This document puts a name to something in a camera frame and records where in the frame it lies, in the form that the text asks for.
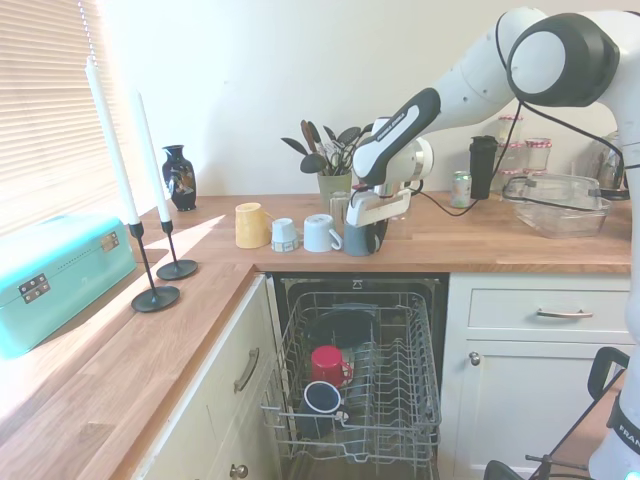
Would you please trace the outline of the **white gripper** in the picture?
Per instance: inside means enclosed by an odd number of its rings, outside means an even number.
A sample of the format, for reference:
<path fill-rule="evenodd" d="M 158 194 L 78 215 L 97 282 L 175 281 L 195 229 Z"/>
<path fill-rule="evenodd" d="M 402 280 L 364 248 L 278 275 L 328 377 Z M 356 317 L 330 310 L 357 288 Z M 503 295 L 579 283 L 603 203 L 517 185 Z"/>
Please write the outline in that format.
<path fill-rule="evenodd" d="M 358 192 L 350 201 L 346 223 L 364 227 L 364 245 L 368 253 L 380 250 L 388 228 L 388 219 L 405 213 L 411 202 L 411 191 L 404 189 L 382 198 L 373 191 Z"/>

